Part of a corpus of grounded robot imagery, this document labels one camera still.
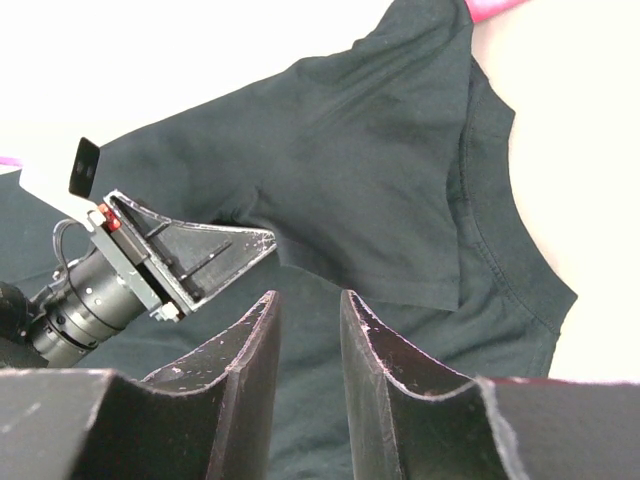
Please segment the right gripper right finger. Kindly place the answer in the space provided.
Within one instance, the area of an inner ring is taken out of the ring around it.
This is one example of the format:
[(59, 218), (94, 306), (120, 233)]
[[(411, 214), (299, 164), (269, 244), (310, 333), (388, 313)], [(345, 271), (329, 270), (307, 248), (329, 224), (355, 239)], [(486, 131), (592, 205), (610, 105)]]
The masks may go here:
[(387, 327), (353, 291), (341, 296), (340, 337), (357, 479), (469, 479), (472, 386)]

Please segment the black t shirt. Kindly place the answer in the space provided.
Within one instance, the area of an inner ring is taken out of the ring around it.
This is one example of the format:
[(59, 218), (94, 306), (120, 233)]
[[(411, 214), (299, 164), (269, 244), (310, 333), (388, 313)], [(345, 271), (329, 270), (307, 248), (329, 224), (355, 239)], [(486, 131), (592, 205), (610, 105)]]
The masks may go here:
[(278, 291), (271, 479), (354, 475), (343, 290), (464, 374), (546, 376), (576, 296), (517, 211), (514, 113), (472, 30), (462, 1), (395, 1), (349, 50), (104, 145), (95, 197), (117, 189), (171, 218), (268, 229), (277, 248), (186, 320), (141, 317), (83, 366), (144, 377)]

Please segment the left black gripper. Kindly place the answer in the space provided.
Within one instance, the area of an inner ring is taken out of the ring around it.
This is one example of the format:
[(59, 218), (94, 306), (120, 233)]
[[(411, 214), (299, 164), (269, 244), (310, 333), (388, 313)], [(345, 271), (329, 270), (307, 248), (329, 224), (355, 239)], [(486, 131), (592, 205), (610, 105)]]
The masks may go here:
[(276, 249), (264, 229), (171, 219), (114, 190), (100, 205), (105, 231), (159, 297), (147, 309), (179, 321)]

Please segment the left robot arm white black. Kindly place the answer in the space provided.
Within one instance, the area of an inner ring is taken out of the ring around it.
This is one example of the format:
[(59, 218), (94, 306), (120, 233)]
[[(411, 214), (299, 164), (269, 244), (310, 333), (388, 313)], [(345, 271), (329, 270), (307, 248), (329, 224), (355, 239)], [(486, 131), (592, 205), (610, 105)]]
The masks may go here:
[(114, 190), (57, 222), (51, 282), (26, 302), (17, 340), (38, 368), (69, 368), (143, 314), (179, 322), (276, 248), (265, 229), (171, 219)]

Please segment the folded red t shirt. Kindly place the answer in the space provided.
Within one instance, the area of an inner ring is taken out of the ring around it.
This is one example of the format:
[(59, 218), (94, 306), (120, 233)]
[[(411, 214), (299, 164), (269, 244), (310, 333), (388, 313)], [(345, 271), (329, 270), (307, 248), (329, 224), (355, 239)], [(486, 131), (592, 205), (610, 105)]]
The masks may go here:
[(522, 3), (522, 0), (466, 0), (474, 24), (491, 19)]

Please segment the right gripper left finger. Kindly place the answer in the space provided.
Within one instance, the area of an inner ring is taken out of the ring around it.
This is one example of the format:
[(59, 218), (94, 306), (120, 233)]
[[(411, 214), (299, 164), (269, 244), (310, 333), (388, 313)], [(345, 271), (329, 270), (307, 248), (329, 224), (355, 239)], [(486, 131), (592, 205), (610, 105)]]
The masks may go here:
[(143, 385), (165, 399), (143, 478), (265, 478), (280, 343), (280, 298), (268, 291), (226, 330), (148, 374)]

